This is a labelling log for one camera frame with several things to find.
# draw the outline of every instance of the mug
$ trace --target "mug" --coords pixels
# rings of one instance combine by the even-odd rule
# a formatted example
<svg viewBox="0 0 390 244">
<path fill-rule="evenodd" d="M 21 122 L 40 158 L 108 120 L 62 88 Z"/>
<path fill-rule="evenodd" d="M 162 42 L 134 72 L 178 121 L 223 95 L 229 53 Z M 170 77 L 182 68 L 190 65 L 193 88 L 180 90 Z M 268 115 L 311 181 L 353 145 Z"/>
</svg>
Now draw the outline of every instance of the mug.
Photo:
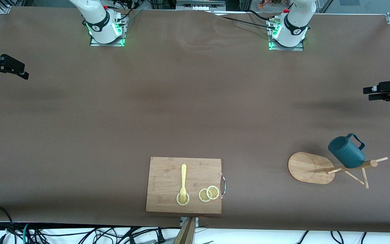
<svg viewBox="0 0 390 244">
<path fill-rule="evenodd" d="M 350 140 L 351 136 L 361 143 L 359 148 Z M 365 144 L 355 134 L 350 133 L 333 139 L 328 148 L 346 168 L 356 168 L 365 161 L 365 154 L 362 152 L 364 147 Z"/>
</svg>

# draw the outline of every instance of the wooden cutting board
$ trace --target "wooden cutting board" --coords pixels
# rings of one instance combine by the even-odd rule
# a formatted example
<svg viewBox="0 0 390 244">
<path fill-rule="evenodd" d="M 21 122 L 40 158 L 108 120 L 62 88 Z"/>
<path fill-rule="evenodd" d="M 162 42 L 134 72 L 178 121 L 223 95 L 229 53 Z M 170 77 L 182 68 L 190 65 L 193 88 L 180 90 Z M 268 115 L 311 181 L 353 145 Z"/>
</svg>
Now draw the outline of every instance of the wooden cutting board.
<svg viewBox="0 0 390 244">
<path fill-rule="evenodd" d="M 181 165 L 186 164 L 186 192 L 189 202 L 177 203 L 181 188 Z M 214 185 L 221 192 L 221 159 L 162 158 L 150 159 L 147 189 L 147 212 L 206 214 L 222 212 L 221 196 L 209 202 L 199 199 L 201 189 Z"/>
</svg>

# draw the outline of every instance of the citrus slice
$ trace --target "citrus slice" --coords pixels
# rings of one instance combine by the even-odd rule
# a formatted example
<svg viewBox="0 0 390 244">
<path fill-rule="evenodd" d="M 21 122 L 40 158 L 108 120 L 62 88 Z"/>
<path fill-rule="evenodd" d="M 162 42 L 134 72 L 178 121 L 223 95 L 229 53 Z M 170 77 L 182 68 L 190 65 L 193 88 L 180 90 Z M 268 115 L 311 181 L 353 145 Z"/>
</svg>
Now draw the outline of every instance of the citrus slice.
<svg viewBox="0 0 390 244">
<path fill-rule="evenodd" d="M 181 202 L 180 201 L 180 193 L 178 193 L 176 200 L 177 200 L 177 203 L 179 205 L 184 206 L 184 205 L 186 205 L 189 202 L 189 194 L 186 193 L 186 199 L 183 202 Z"/>
<path fill-rule="evenodd" d="M 214 200 L 219 196 L 219 189 L 214 185 L 207 187 L 207 197 Z"/>
<path fill-rule="evenodd" d="M 210 198 L 207 196 L 207 188 L 201 189 L 198 193 L 198 197 L 203 202 L 210 201 Z"/>
</svg>

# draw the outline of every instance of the brown tabletop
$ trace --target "brown tabletop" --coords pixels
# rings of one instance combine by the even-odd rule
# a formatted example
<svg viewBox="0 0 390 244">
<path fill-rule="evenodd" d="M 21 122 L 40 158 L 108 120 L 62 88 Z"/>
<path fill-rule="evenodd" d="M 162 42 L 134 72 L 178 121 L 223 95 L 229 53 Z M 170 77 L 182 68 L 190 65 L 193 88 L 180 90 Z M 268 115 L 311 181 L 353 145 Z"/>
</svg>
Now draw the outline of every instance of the brown tabletop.
<svg viewBox="0 0 390 244">
<path fill-rule="evenodd" d="M 121 48 L 88 46 L 81 22 L 77 9 L 0 15 L 0 54 L 30 73 L 0 79 L 0 206 L 15 221 L 178 225 L 145 212 L 158 156 L 222 159 L 211 228 L 390 231 L 390 102 L 362 94 L 390 80 L 383 15 L 315 15 L 303 52 L 201 11 L 143 11 Z M 368 159 L 389 157 L 367 170 L 368 190 L 289 174 L 298 151 L 340 165 L 327 146 L 348 133 Z"/>
</svg>

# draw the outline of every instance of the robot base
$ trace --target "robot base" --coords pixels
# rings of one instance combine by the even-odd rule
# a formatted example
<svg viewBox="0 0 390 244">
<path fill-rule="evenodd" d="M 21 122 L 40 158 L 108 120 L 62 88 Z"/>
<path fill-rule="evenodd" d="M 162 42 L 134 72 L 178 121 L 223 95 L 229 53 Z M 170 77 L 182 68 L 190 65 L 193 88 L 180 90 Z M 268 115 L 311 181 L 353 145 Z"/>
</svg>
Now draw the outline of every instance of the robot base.
<svg viewBox="0 0 390 244">
<path fill-rule="evenodd" d="M 266 20 L 266 25 L 267 26 L 273 26 L 273 27 L 277 28 L 278 24 L 279 24 L 277 22 L 277 20 L 279 20 L 279 15 L 275 16 L 274 22 Z M 276 31 L 275 29 L 267 29 L 267 37 L 268 37 L 268 40 L 269 40 L 269 50 L 303 51 L 303 41 L 300 41 L 300 43 L 297 46 L 294 46 L 294 47 L 287 47 L 287 46 L 280 45 L 277 40 L 272 38 L 272 35 L 274 34 L 275 31 Z"/>
<path fill-rule="evenodd" d="M 117 18 L 121 18 L 121 13 L 117 12 Z M 124 18 L 123 20 L 120 20 L 119 22 L 116 22 L 116 25 L 119 27 L 115 27 L 115 29 L 118 32 L 121 32 L 122 34 L 117 37 L 113 42 L 110 43 L 99 43 L 97 42 L 93 36 L 91 36 L 90 39 L 90 46 L 124 46 L 126 43 L 126 33 L 127 33 L 127 25 L 129 23 L 129 17 Z"/>
</svg>

